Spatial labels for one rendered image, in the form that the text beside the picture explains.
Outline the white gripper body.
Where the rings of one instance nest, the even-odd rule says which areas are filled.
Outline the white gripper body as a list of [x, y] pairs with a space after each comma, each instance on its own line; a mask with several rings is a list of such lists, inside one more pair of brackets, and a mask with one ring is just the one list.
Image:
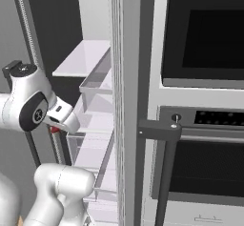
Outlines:
[[71, 105], [55, 106], [47, 112], [44, 122], [71, 134], [75, 134], [80, 128], [79, 120]]

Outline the clear fridge door bin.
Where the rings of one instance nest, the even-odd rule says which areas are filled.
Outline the clear fridge door bin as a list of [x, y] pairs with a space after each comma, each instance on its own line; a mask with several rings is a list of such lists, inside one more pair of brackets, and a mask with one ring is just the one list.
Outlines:
[[97, 173], [113, 145], [113, 132], [67, 134], [71, 165]]
[[110, 50], [107, 50], [89, 76], [82, 82], [79, 86], [79, 91], [112, 94], [112, 64]]
[[84, 198], [88, 204], [88, 212], [96, 222], [118, 222], [116, 191], [98, 189]]

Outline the white fridge shelf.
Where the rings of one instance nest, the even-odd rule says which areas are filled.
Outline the white fridge shelf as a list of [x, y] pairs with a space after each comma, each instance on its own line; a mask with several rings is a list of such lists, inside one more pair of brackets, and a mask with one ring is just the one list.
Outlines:
[[82, 40], [52, 75], [86, 77], [109, 48], [110, 42], [108, 40]]

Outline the grey fridge door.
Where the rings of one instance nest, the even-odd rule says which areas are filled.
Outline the grey fridge door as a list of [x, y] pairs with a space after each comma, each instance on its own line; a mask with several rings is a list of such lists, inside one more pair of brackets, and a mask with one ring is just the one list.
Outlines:
[[154, 0], [109, 0], [118, 223], [141, 226]]

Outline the grey fridge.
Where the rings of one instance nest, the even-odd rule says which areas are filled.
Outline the grey fridge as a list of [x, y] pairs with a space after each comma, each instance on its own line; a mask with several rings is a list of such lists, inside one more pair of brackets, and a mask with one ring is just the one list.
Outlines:
[[53, 76], [52, 73], [85, 37], [80, 0], [15, 0], [30, 60], [41, 67], [62, 100], [80, 106], [79, 86], [87, 77]]

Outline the black built-in oven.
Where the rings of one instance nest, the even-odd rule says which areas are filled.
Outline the black built-in oven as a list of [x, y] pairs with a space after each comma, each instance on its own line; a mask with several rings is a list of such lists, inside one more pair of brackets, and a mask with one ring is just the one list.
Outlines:
[[[244, 110], [162, 106], [182, 135], [244, 138]], [[244, 144], [179, 140], [169, 200], [244, 207]]]

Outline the black built-in microwave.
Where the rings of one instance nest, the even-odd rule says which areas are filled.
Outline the black built-in microwave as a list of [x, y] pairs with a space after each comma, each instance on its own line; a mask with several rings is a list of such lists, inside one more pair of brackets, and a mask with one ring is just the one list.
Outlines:
[[244, 90], [244, 0], [168, 0], [161, 79]]

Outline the white drawer front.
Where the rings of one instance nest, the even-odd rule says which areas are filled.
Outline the white drawer front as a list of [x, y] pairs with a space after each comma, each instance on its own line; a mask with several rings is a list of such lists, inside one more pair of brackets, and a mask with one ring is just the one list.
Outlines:
[[[194, 221], [194, 217], [216, 217], [223, 223]], [[163, 226], [244, 226], [244, 207], [168, 201]]]

